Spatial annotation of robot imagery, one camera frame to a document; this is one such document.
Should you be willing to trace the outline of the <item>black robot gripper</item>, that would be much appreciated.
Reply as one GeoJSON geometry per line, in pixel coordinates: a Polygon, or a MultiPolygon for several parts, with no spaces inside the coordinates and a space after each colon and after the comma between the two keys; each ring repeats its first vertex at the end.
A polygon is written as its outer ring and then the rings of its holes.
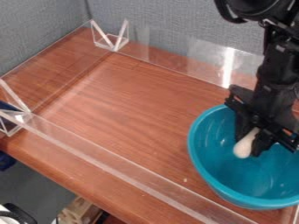
{"type": "Polygon", "coordinates": [[[256,70],[255,89],[228,87],[226,106],[235,112],[235,138],[251,131],[251,156],[259,157],[275,143],[291,152],[299,150],[299,118],[294,105],[299,99],[299,42],[276,38],[267,44],[264,60],[256,70]]]}

